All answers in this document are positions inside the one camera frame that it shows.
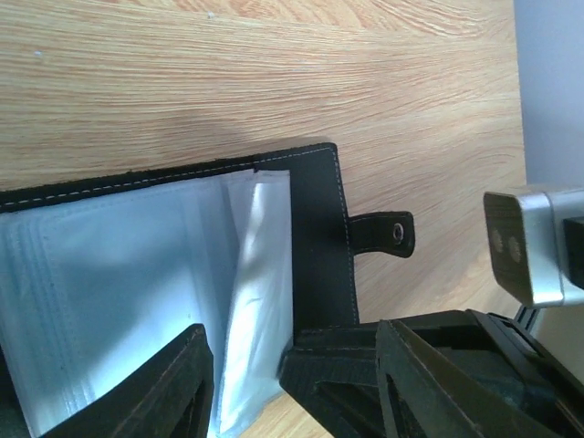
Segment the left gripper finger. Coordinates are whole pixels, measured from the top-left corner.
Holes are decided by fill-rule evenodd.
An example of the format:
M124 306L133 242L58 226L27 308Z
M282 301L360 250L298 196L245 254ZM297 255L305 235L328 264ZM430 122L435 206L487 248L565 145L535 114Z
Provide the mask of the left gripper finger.
M122 383L46 437L205 437L214 358L204 326L193 324Z

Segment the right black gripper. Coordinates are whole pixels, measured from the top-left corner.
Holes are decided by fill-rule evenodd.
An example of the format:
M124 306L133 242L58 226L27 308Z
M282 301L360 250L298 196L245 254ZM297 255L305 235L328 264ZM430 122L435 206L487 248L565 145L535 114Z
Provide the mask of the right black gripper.
M580 437L583 387L515 320L454 310L384 320L388 437Z

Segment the black leather card holder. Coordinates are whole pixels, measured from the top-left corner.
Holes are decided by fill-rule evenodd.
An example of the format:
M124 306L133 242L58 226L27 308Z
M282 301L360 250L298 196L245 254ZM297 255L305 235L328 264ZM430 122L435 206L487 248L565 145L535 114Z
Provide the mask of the black leather card holder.
M46 437L201 324L205 437L238 437L299 331L359 325L355 257L414 246L408 212L349 215L332 143L4 192L1 434Z

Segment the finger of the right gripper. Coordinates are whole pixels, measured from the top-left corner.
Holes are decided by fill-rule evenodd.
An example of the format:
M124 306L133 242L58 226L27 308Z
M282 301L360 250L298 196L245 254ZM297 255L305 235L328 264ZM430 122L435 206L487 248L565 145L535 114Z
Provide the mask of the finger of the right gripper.
M299 331L279 378L284 391L335 437L385 437L375 326Z

